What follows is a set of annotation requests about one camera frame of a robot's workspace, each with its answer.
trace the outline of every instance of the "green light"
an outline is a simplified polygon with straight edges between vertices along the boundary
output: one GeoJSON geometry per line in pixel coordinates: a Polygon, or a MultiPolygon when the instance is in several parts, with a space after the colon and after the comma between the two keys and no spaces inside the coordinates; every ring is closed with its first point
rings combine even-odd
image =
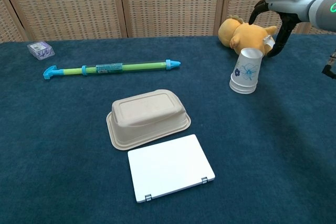
{"type": "Polygon", "coordinates": [[[332,13],[336,13],[336,3],[333,4],[333,5],[330,7],[330,11],[331,11],[332,13]]]}

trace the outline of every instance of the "plastic case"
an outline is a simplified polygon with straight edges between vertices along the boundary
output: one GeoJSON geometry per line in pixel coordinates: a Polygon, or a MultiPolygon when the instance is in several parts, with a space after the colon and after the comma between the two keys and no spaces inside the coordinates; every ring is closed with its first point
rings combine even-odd
{"type": "Polygon", "coordinates": [[[46,59],[55,55],[54,50],[50,45],[44,41],[34,42],[27,45],[29,52],[34,55],[38,60],[46,59]]]}
{"type": "Polygon", "coordinates": [[[194,134],[128,151],[128,159],[138,203],[215,179],[194,134]]]}
{"type": "Polygon", "coordinates": [[[169,90],[114,101],[106,122],[112,145],[119,150],[185,130],[191,124],[182,103],[169,90]]]}

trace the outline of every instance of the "stuffed animal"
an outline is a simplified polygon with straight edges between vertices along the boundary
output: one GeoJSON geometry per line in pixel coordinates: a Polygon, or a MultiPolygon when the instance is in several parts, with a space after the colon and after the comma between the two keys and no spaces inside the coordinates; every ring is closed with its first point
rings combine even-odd
{"type": "Polygon", "coordinates": [[[218,37],[224,46],[231,47],[238,55],[247,47],[257,48],[265,55],[275,43],[272,35],[276,30],[276,26],[262,28],[249,25],[238,16],[230,15],[219,28],[218,37]]]}

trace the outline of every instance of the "blue nozzle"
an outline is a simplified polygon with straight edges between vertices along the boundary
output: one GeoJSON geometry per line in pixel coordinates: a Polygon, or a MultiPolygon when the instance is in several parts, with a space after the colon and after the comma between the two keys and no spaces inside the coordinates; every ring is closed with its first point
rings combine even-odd
{"type": "Polygon", "coordinates": [[[58,70],[55,65],[47,68],[46,71],[44,71],[43,73],[43,77],[45,80],[49,80],[53,76],[62,76],[62,75],[64,75],[63,69],[58,70]]]}
{"type": "Polygon", "coordinates": [[[179,61],[166,60],[166,70],[171,70],[172,68],[178,68],[181,65],[179,61]]]}

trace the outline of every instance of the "molded fiber tray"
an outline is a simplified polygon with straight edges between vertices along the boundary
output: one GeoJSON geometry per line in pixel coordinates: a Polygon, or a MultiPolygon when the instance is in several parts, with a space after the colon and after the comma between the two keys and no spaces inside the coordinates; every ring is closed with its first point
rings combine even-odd
{"type": "Polygon", "coordinates": [[[164,89],[114,101],[106,122],[112,145],[119,150],[183,131],[191,124],[178,97],[164,89]]]}

